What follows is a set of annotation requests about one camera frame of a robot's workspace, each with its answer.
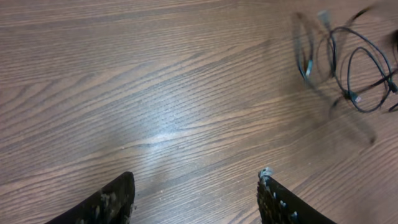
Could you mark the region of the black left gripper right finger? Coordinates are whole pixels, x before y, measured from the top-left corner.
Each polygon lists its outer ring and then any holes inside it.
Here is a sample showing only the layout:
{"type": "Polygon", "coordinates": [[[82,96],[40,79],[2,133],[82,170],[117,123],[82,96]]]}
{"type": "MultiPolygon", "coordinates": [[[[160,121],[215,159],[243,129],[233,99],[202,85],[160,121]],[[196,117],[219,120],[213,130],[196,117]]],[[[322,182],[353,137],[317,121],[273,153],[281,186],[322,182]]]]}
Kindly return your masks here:
{"type": "Polygon", "coordinates": [[[266,167],[259,171],[257,204],[262,224],[335,224],[272,178],[266,167]]]}

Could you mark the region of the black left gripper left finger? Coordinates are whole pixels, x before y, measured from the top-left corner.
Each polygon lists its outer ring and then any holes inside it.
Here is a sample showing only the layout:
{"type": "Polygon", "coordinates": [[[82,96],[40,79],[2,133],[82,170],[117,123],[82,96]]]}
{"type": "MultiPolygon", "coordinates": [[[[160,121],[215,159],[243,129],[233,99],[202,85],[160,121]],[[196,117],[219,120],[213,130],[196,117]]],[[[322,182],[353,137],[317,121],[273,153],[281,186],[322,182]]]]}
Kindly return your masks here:
{"type": "Polygon", "coordinates": [[[127,171],[47,224],[129,224],[134,198],[134,175],[127,171]]]}

